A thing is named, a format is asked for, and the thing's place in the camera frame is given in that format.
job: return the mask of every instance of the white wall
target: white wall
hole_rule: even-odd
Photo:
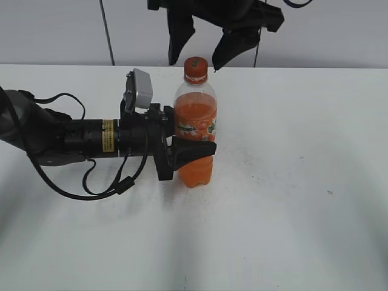
[[[264,30],[260,67],[388,68],[387,0],[314,0],[283,9],[278,33]],[[110,64],[98,0],[1,0],[0,63]],[[166,65],[166,11],[147,10],[146,0],[104,0],[118,65]],[[200,19],[178,62],[192,55],[209,60],[222,31]],[[254,50],[230,62],[253,64]]]
[[[110,64],[97,0],[0,4],[0,64]]]

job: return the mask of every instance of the orange soda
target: orange soda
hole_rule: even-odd
[[[175,97],[175,135],[193,141],[215,141],[217,101],[207,82],[207,61],[192,57],[184,64],[184,80]],[[179,169],[187,187],[208,184],[213,156],[198,159]]]

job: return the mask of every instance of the table surface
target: table surface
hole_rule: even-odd
[[[76,95],[118,118],[131,67],[1,65],[4,89]],[[171,105],[182,68],[151,74]],[[0,143],[1,290],[388,290],[388,70],[210,72],[218,95],[212,182],[159,182],[152,159],[129,192],[95,202],[51,191]],[[71,99],[50,107],[81,116]],[[137,168],[130,158],[124,174]],[[99,160],[103,190],[121,159]],[[45,168],[83,193],[87,162]]]

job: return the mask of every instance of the yellow label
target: yellow label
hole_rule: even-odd
[[[113,119],[102,120],[102,152],[115,151],[115,123]]]

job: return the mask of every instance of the black cable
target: black cable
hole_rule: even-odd
[[[53,189],[55,192],[59,193],[62,196],[65,196],[67,198],[75,199],[75,200],[84,200],[84,201],[100,200],[100,199],[104,199],[104,198],[107,198],[107,197],[115,194],[113,192],[113,193],[107,193],[107,194],[99,195],[99,196],[80,196],[80,195],[75,195],[75,194],[71,194],[69,192],[63,191],[61,188],[59,188],[57,185],[55,185],[50,180],[50,178],[45,174],[42,167],[39,165],[39,162],[36,160],[35,155],[30,147],[30,144],[28,143],[27,138],[25,137],[23,127],[20,123],[18,115],[16,114],[15,108],[13,107],[13,104],[12,104],[10,98],[7,96],[7,94],[3,91],[3,89],[1,87],[0,87],[0,98],[3,99],[4,104],[7,106],[8,110],[9,110],[12,121],[15,124],[15,127],[18,130],[20,137],[22,139],[23,147],[24,147],[25,152],[27,153],[28,158],[30,159],[32,165],[34,166],[35,170],[38,172],[40,177],[45,181],[45,183],[51,189]]]
[[[116,65],[115,64],[115,58],[113,57],[113,50],[112,50],[112,44],[110,43],[110,36],[109,36],[107,18],[105,16],[104,4],[102,3],[102,0],[99,0],[99,7],[101,9],[102,21],[104,23],[105,35],[107,37],[110,61],[111,61],[112,65]]]
[[[124,165],[125,165],[125,162],[127,161],[127,157],[128,156],[125,156],[119,170],[117,171],[117,174],[116,174],[116,177],[115,179],[113,180],[113,182],[111,183],[111,185],[109,186],[109,188],[101,193],[93,193],[92,191],[90,191],[90,189],[87,187],[87,178],[89,177],[89,174],[94,170],[94,168],[97,166],[97,162],[95,159],[87,159],[88,162],[93,162],[93,165],[90,169],[88,169],[88,171],[86,171],[84,177],[82,178],[82,187],[84,188],[85,192],[87,192],[88,194],[91,194],[91,195],[101,195],[101,194],[105,194],[105,193],[108,193],[109,191],[112,191],[116,186],[117,184],[120,182],[120,179],[121,179],[121,173],[122,173],[122,169],[124,168]]]
[[[35,103],[38,103],[38,104],[48,104],[48,103],[54,102],[55,100],[57,100],[61,96],[68,96],[68,97],[73,98],[75,101],[77,101],[78,104],[82,106],[82,109],[84,111],[83,114],[82,114],[81,119],[85,118],[85,114],[86,114],[85,106],[82,104],[82,102],[76,96],[74,96],[72,94],[69,94],[69,93],[60,93],[60,94],[57,94],[54,97],[51,97],[51,98],[48,98],[48,99],[36,99],[36,98],[34,98],[33,101]]]
[[[255,68],[256,67],[256,62],[257,62],[257,56],[259,54],[259,46],[260,46],[260,42],[261,42],[261,30],[263,28],[260,27],[260,30],[259,30],[259,42],[257,43],[257,46],[256,46],[256,53],[255,53],[255,61],[253,62],[253,67]]]
[[[135,174],[130,177],[132,181],[136,180],[137,177],[141,174],[141,172],[143,171],[144,169],[144,166],[146,165],[146,162],[147,162],[147,158],[148,158],[148,152],[149,152],[149,141],[148,141],[148,130],[147,128],[144,129],[144,144],[145,144],[145,148],[144,148],[144,153],[143,153],[143,157],[142,157],[142,160],[141,160],[141,163],[140,163],[140,166],[138,167],[137,171],[135,172]],[[86,171],[84,177],[82,178],[82,186],[85,190],[85,192],[91,194],[91,195],[102,195],[102,194],[105,194],[111,190],[114,190],[119,184],[120,184],[120,179],[121,179],[121,173],[122,173],[122,170],[124,168],[124,165],[125,165],[125,162],[127,161],[127,158],[128,158],[128,154],[126,154],[126,156],[124,157],[124,160],[116,174],[116,177],[114,178],[113,182],[111,183],[111,185],[109,186],[109,188],[107,190],[105,190],[104,192],[101,192],[101,193],[93,193],[92,191],[90,191],[90,189],[87,187],[87,178],[89,176],[89,174],[94,170],[94,168],[96,167],[97,165],[97,162],[94,160],[94,159],[88,159],[88,161],[92,162],[93,165],[90,169],[88,169],[88,171]]]
[[[116,178],[113,180],[111,186],[105,192],[102,192],[102,193],[96,195],[96,194],[92,193],[91,191],[88,191],[88,193],[91,193],[92,196],[81,196],[81,195],[75,195],[75,194],[66,192],[66,191],[62,190],[61,188],[59,188],[57,185],[55,185],[50,180],[50,178],[46,175],[46,173],[43,171],[42,167],[39,165],[39,162],[35,158],[35,154],[33,153],[33,150],[30,147],[30,144],[25,136],[24,129],[20,123],[18,115],[15,111],[15,108],[14,108],[10,98],[8,97],[8,95],[5,93],[5,91],[3,91],[3,89],[1,87],[0,87],[0,104],[5,105],[8,108],[10,116],[12,118],[12,121],[15,124],[15,127],[18,130],[20,137],[22,139],[24,150],[27,153],[27,156],[30,159],[30,161],[31,161],[32,165],[34,166],[35,170],[37,171],[37,173],[40,175],[40,177],[44,180],[44,182],[51,189],[53,189],[55,192],[59,193],[60,195],[62,195],[64,197],[67,197],[70,199],[75,199],[75,200],[93,201],[93,200],[100,200],[100,199],[108,198],[116,193],[121,194],[123,191],[129,189],[132,185],[134,185],[135,179],[140,175],[140,173],[142,172],[142,170],[146,164],[147,157],[148,157],[148,151],[149,151],[149,145],[148,145],[148,132],[147,132],[147,129],[145,128],[145,144],[146,145],[145,145],[145,149],[144,149],[144,155],[143,155],[141,164],[133,177],[129,176],[126,179],[123,179],[121,182],[118,182],[120,177],[121,177],[122,168],[124,167],[124,164],[128,158],[128,155],[127,155],[124,158],[123,163],[121,164],[121,167],[116,175]],[[89,173],[96,166],[96,161],[94,161],[94,160],[92,160],[92,161],[94,162],[94,165],[92,168],[90,168],[87,171],[87,175],[89,175]]]
[[[299,4],[299,3],[294,3],[291,0],[283,0],[283,1],[284,1],[284,3],[286,3],[288,6],[290,6],[292,8],[302,8],[302,7],[310,4],[311,2],[313,2],[313,0],[308,0],[305,3]]]

